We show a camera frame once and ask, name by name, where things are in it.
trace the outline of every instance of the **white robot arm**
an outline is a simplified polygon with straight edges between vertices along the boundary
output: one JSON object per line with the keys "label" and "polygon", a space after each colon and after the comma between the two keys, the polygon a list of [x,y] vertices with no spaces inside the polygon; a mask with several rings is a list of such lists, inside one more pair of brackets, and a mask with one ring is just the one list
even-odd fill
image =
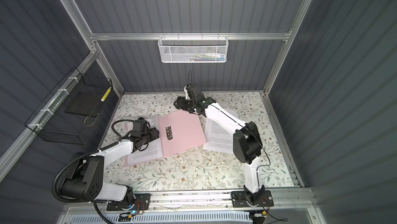
{"label": "white robot arm", "polygon": [[[245,199],[250,206],[257,206],[262,200],[265,188],[257,172],[262,143],[255,123],[246,123],[235,118],[214,99],[205,98],[193,84],[188,84],[185,91],[186,97],[178,97],[174,106],[216,121],[233,136],[234,155],[244,163]],[[103,181],[103,168],[158,138],[158,131],[150,128],[143,118],[132,122],[133,130],[124,137],[112,126],[113,131],[119,136],[118,142],[89,154],[76,155],[55,177],[52,185],[54,197],[63,202],[112,200],[124,206],[133,205],[135,197],[132,187]]]}
{"label": "white robot arm", "polygon": [[177,109],[202,114],[216,121],[233,136],[234,155],[244,163],[245,199],[250,206],[257,206],[262,201],[265,188],[257,172],[262,142],[256,124],[235,118],[214,99],[206,98],[194,84],[186,85],[184,91],[186,96],[178,97],[174,102]]}

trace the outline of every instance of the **black wire basket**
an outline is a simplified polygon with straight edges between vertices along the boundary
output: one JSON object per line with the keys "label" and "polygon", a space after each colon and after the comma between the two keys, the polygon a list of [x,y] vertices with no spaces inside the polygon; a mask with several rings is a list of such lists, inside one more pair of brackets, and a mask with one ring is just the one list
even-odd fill
{"label": "black wire basket", "polygon": [[25,126],[48,142],[82,145],[100,139],[95,137],[97,132],[93,132],[99,128],[95,121],[111,90],[111,79],[79,74],[60,90],[60,95],[47,109],[39,110],[44,114],[37,123],[32,124],[31,116]]}

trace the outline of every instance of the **pink folder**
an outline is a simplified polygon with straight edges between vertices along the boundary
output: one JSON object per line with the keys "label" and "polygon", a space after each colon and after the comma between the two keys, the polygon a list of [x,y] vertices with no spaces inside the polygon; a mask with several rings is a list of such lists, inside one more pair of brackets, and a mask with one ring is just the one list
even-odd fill
{"label": "pink folder", "polygon": [[[196,114],[177,110],[166,116],[158,118],[160,127],[161,146],[163,157],[169,157],[177,153],[206,143],[200,118]],[[168,140],[166,127],[171,127],[172,139]]]}

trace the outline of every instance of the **white document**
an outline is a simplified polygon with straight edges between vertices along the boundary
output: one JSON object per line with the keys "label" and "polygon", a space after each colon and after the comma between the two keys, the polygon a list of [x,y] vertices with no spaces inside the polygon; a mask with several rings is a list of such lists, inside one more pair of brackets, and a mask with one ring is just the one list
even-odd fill
{"label": "white document", "polygon": [[[224,108],[224,110],[236,118],[239,117],[239,114],[234,110],[227,108]],[[234,154],[233,135],[228,133],[217,122],[207,118],[204,135],[207,143],[204,144],[203,149]]]}
{"label": "white document", "polygon": [[[157,130],[160,130],[158,125],[158,116],[155,116],[150,119],[146,119],[150,123],[150,128],[155,127]],[[133,123],[128,122],[126,124],[127,132],[132,130]],[[155,139],[151,141],[144,151],[135,151],[127,155],[127,163],[129,165],[141,163],[144,161],[148,161],[151,159],[161,158],[163,157],[163,149],[161,146],[161,138]]]}
{"label": "white document", "polygon": [[127,162],[129,165],[141,163],[151,159],[163,157],[163,151],[161,148],[161,139],[158,138],[149,143],[148,148],[144,151],[135,151],[127,155]]}

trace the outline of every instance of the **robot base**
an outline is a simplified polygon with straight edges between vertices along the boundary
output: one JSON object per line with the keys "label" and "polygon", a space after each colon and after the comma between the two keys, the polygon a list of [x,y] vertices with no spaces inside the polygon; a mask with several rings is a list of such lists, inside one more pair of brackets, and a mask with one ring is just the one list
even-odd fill
{"label": "robot base", "polygon": [[[232,196],[232,203],[233,203],[233,207],[234,208],[247,208],[247,207],[252,207],[250,206],[247,201],[245,200],[245,193],[244,191],[235,191],[235,192],[231,192],[230,195]],[[271,192],[269,190],[265,190],[263,192],[262,198],[266,198],[266,200],[264,200],[265,203],[263,203],[262,201],[258,204],[257,207],[273,207],[274,206],[274,202],[273,202],[273,197],[271,196]]]}
{"label": "robot base", "polygon": [[[149,209],[149,203],[150,203],[150,194],[135,194],[135,199],[137,201],[140,201],[143,203],[143,210],[148,210]],[[139,207],[139,211],[142,210],[142,204],[140,204]],[[116,202],[116,201],[112,201],[110,203],[108,203],[108,206],[106,207],[107,211],[123,211],[122,209],[127,209],[129,206],[121,203],[121,202]],[[135,204],[134,208],[135,210],[138,209],[138,205]]]}

